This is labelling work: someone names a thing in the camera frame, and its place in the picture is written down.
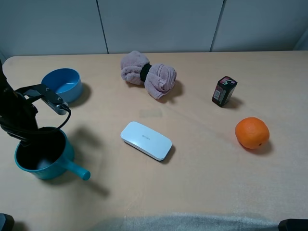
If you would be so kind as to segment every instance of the rolled towel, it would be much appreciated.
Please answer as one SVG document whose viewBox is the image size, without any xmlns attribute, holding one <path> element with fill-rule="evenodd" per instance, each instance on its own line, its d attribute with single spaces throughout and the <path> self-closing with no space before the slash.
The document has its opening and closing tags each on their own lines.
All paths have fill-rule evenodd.
<svg viewBox="0 0 308 231">
<path fill-rule="evenodd" d="M 121 76 L 125 81 L 144 84 L 154 99 L 160 99 L 173 88 L 177 72 L 171 66 L 150 65 L 148 58 L 138 51 L 132 51 L 121 60 Z"/>
</svg>

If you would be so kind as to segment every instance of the blue bowl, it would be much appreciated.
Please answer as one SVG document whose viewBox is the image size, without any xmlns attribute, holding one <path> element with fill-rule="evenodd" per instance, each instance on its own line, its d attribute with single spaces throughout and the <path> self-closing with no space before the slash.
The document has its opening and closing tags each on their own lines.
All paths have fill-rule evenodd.
<svg viewBox="0 0 308 231">
<path fill-rule="evenodd" d="M 43 78 L 42 84 L 47 85 L 67 103 L 75 101 L 82 94 L 80 75 L 70 68 L 50 72 Z"/>
</svg>

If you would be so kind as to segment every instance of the small box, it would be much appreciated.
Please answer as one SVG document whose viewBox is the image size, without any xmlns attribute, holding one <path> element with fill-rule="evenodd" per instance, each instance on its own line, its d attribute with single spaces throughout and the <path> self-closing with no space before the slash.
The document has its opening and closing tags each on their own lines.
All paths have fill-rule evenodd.
<svg viewBox="0 0 308 231">
<path fill-rule="evenodd" d="M 212 97 L 212 101 L 219 107 L 224 106 L 232 96 L 232 93 L 237 85 L 237 82 L 231 77 L 225 76 L 218 81 Z"/>
</svg>

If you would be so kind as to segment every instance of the wooden table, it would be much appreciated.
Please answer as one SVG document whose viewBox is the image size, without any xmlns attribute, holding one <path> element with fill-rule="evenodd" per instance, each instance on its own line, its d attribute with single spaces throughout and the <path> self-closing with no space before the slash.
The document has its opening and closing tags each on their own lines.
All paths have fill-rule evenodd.
<svg viewBox="0 0 308 231">
<path fill-rule="evenodd" d="M 308 51 L 153 53 L 178 73 L 172 92 L 154 100 L 120 76 L 122 54 L 19 56 L 3 65 L 14 89 L 40 83 L 50 71 L 77 70 L 84 93 L 64 127 L 89 181 L 65 173 L 38 180 L 14 162 L 18 140 L 0 132 L 0 208 L 29 231 L 84 231 L 109 218 L 172 212 L 235 214 L 275 222 L 308 214 Z M 217 81 L 238 81 L 231 101 L 211 101 Z M 38 124 L 59 116 L 42 101 Z M 269 127 L 255 152 L 236 140 L 249 116 Z M 140 122 L 169 137 L 163 162 L 125 144 L 120 133 Z"/>
</svg>

